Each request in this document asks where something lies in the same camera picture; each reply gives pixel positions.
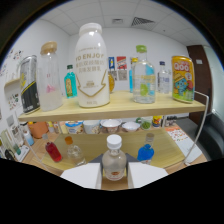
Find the small bottle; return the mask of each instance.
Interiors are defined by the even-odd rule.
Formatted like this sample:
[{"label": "small bottle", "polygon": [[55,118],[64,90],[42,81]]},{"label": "small bottle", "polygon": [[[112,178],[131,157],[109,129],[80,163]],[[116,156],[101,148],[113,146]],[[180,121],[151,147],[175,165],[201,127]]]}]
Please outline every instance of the small bottle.
[{"label": "small bottle", "polygon": [[12,131],[12,134],[13,134],[16,144],[18,146],[22,146],[24,141],[19,133],[18,128],[14,124],[11,126],[11,131]]},{"label": "small bottle", "polygon": [[133,66],[133,98],[137,103],[155,102],[155,73],[153,65],[147,60],[147,48],[137,45],[138,62]]},{"label": "small bottle", "polygon": [[124,176],[127,158],[120,150],[122,139],[119,135],[109,135],[107,137],[108,151],[103,154],[102,163],[107,179],[112,181],[120,180]]},{"label": "small bottle", "polygon": [[28,132],[28,131],[23,132],[23,135],[30,146],[34,144],[34,140],[33,140],[33,137],[31,136],[30,132]]},{"label": "small bottle", "polygon": [[81,166],[86,164],[82,150],[73,144],[71,136],[65,138],[65,143],[68,145],[67,155],[69,160],[76,166]]},{"label": "small bottle", "polygon": [[114,86],[115,86],[115,81],[114,81],[114,77],[112,76],[111,72],[108,72],[108,79],[109,79],[110,93],[112,93]]},{"label": "small bottle", "polygon": [[69,99],[77,96],[77,89],[76,89],[75,74],[73,72],[73,65],[68,65],[67,70],[68,72],[64,78],[64,82],[65,82],[66,97]]},{"label": "small bottle", "polygon": [[169,93],[169,73],[165,69],[165,62],[160,61],[160,71],[158,73],[158,91],[160,93]]},{"label": "small bottle", "polygon": [[133,93],[133,80],[132,80],[132,70],[135,62],[138,61],[138,58],[131,59],[131,69],[129,70],[129,84],[130,84],[130,93]]},{"label": "small bottle", "polygon": [[59,162],[62,159],[61,153],[58,151],[57,146],[48,140],[47,134],[43,134],[42,138],[45,140],[45,149],[54,162]]},{"label": "small bottle", "polygon": [[137,160],[141,163],[150,165],[152,157],[154,155],[154,149],[152,148],[154,142],[154,134],[148,133],[145,138],[145,144],[138,150]]}]

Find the bottle label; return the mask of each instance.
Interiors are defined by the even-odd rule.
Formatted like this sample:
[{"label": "bottle label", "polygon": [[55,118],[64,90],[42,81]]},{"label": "bottle label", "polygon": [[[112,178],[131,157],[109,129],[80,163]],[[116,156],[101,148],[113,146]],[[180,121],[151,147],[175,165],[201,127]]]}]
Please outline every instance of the bottle label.
[{"label": "bottle label", "polygon": [[84,95],[93,97],[106,89],[105,87],[109,89],[107,58],[100,47],[79,49],[76,57],[76,71],[77,88]]},{"label": "bottle label", "polygon": [[67,96],[68,97],[73,96],[71,79],[66,79],[65,87],[66,87]]},{"label": "bottle label", "polygon": [[107,179],[109,180],[120,180],[124,176],[124,169],[111,171],[111,170],[104,170]]}]

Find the shelf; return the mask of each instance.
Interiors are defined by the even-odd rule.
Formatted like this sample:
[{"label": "shelf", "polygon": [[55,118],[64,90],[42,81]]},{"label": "shelf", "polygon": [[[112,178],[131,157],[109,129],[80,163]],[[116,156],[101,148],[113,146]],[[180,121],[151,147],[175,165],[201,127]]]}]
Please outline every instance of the shelf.
[{"label": "shelf", "polygon": [[[137,158],[138,149],[142,147],[145,142],[145,136],[147,133],[153,133],[155,135],[153,149],[155,154],[153,156],[151,165],[166,168],[176,163],[184,160],[184,154],[181,152],[175,141],[169,136],[164,128],[159,128],[157,130],[149,131],[139,131],[139,132],[128,132],[119,133],[122,138],[121,150],[124,153]],[[50,167],[66,170],[74,167],[74,164],[69,160],[67,156],[67,146],[65,144],[65,137],[71,136],[73,142],[78,145],[85,156],[86,162],[95,159],[97,156],[105,153],[107,148],[107,136],[109,133],[103,135],[70,135],[70,134],[60,134],[58,138],[54,141],[58,150],[62,155],[62,160],[55,163],[48,153],[42,158],[42,162]]]},{"label": "shelf", "polygon": [[114,118],[145,117],[153,115],[168,115],[204,111],[205,105],[197,101],[182,103],[173,100],[170,94],[156,93],[156,102],[140,104],[133,101],[129,91],[115,91],[110,94],[110,103],[96,108],[82,108],[78,98],[63,99],[63,105],[56,110],[43,112],[41,109],[22,114],[19,121],[75,121],[101,120]]},{"label": "shelf", "polygon": [[19,80],[20,80],[20,78],[18,78],[18,79],[13,79],[13,80],[11,80],[11,81],[9,81],[9,82],[6,82],[6,83],[5,83],[5,87],[6,87],[6,86],[10,86],[11,84],[18,82]]}]

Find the paper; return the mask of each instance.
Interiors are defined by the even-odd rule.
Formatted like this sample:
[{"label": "paper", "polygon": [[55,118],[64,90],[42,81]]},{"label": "paper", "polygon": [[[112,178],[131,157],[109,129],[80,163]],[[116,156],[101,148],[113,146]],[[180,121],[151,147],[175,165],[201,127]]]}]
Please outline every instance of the paper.
[{"label": "paper", "polygon": [[[165,128],[165,130],[176,142],[177,146],[180,148],[180,150],[186,157],[191,147],[193,146],[194,142],[179,127]],[[201,150],[195,144],[193,150],[191,151],[190,155],[188,156],[185,162],[191,163],[195,159],[197,159],[201,154],[202,154]]]}]

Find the bottle cap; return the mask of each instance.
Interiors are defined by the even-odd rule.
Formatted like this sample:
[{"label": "bottle cap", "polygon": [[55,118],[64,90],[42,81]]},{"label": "bottle cap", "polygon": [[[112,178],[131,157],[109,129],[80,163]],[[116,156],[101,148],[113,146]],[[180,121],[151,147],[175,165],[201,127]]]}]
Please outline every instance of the bottle cap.
[{"label": "bottle cap", "polygon": [[73,68],[73,65],[67,65],[67,69]]},{"label": "bottle cap", "polygon": [[66,137],[65,138],[65,143],[67,145],[71,145],[73,143],[72,137],[71,136]]},{"label": "bottle cap", "polygon": [[146,134],[146,136],[145,136],[145,140],[146,140],[147,142],[152,142],[152,141],[154,140],[154,134],[152,134],[152,133],[148,133],[148,134]]},{"label": "bottle cap", "polygon": [[87,32],[96,32],[102,34],[102,26],[98,23],[87,23],[80,27],[79,36]]},{"label": "bottle cap", "polygon": [[137,52],[147,52],[147,48],[145,45],[137,45],[136,50]]},{"label": "bottle cap", "polygon": [[46,134],[46,133],[45,133],[45,134],[43,134],[43,135],[42,135],[42,138],[47,140],[47,139],[48,139],[47,134]]},{"label": "bottle cap", "polygon": [[52,52],[55,52],[56,50],[57,50],[57,42],[49,41],[41,47],[40,54],[43,55],[47,53],[52,53]]},{"label": "bottle cap", "polygon": [[131,61],[132,62],[138,62],[138,58],[132,58]]},{"label": "bottle cap", "polygon": [[122,139],[119,135],[109,135],[107,137],[107,147],[111,150],[120,149],[122,145]]}]

